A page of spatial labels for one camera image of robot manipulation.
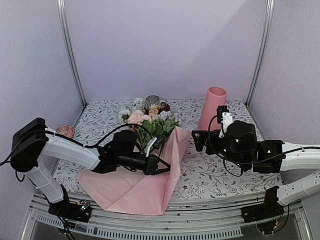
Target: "pink wrapping paper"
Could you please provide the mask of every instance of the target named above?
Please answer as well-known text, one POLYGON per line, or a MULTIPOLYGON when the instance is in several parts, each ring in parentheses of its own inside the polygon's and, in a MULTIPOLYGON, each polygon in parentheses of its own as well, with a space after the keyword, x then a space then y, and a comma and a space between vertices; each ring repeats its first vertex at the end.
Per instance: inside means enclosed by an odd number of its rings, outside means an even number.
POLYGON ((106 174, 80 171, 75 178, 89 196, 104 210, 136 215, 163 215, 180 178, 180 162, 189 144, 190 131, 175 127, 161 158, 171 170, 154 176, 123 167, 106 174))
MULTIPOLYGON (((217 107, 226 105, 227 92, 221 87, 210 87, 206 93, 204 105, 199 120, 198 130, 208 131, 210 120, 217 115, 217 107)), ((220 130, 221 124, 217 122, 217 118, 213 120, 210 130, 220 130)))

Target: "pink woven ball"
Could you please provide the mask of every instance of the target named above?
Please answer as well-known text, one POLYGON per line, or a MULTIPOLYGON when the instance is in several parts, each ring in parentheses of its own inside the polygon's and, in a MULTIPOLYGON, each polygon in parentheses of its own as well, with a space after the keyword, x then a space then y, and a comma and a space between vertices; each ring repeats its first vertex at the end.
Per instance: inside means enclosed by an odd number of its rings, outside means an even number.
POLYGON ((66 136, 67 138, 72 139, 75 135, 75 129, 69 125, 62 125, 56 129, 58 134, 66 136))

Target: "flower bouquet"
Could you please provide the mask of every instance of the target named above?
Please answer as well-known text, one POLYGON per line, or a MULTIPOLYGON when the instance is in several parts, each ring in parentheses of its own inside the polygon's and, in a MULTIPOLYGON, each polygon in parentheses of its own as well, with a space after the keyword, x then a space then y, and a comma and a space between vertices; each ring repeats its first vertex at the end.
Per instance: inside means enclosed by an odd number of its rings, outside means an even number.
POLYGON ((127 106, 119 112, 119 119, 127 124, 143 126, 143 128, 130 128, 136 132, 142 150, 152 137, 164 136, 168 139, 175 126, 179 127, 179 122, 168 104, 162 102, 161 106, 151 105, 147 110, 144 107, 144 100, 140 97, 136 98, 131 106, 127 106))

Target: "floral pattern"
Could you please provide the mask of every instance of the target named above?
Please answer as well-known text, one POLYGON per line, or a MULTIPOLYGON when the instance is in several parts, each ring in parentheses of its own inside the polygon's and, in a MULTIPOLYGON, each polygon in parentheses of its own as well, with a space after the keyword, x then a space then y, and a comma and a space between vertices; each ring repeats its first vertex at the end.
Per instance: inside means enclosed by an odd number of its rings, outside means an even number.
MULTIPOLYGON (((199 123, 203 100, 184 99, 166 101, 180 121, 182 128, 196 130, 199 123)), ((91 101, 83 112, 76 128, 74 139, 86 145, 93 145, 123 122, 119 120, 119 111, 132 103, 131 100, 91 101)), ((248 109, 241 101, 228 101, 228 109, 235 120, 255 124, 248 109)), ((256 127, 258 140, 262 136, 256 127)), ((105 144, 112 140, 113 135, 106 138, 105 144)), ((265 192, 275 185, 281 185, 279 174, 259 174, 251 170, 244 172, 241 177, 229 174, 216 156, 197 152, 193 139, 181 161, 181 176, 173 192, 172 199, 216 199, 234 196, 243 196, 265 192)), ((240 170, 231 162, 226 163, 233 174, 240 170)), ((65 186, 67 191, 86 194, 84 189, 75 180, 75 174, 83 169, 72 162, 59 160, 53 177, 65 186)))

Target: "ventilation grille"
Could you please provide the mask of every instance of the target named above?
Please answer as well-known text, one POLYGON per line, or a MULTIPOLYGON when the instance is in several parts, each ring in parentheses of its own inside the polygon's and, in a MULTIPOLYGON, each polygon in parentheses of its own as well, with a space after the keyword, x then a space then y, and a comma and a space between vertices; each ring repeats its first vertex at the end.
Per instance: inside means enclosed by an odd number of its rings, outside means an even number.
MULTIPOLYGON (((56 228, 63 228, 62 222, 55 216, 38 213, 36 218, 37 221, 41 223, 48 224, 56 228)), ((110 240, 223 240, 243 236, 240 227, 210 232, 140 234, 136 232, 113 231, 102 227, 87 226, 85 232, 77 231, 76 229, 74 232, 110 240)))

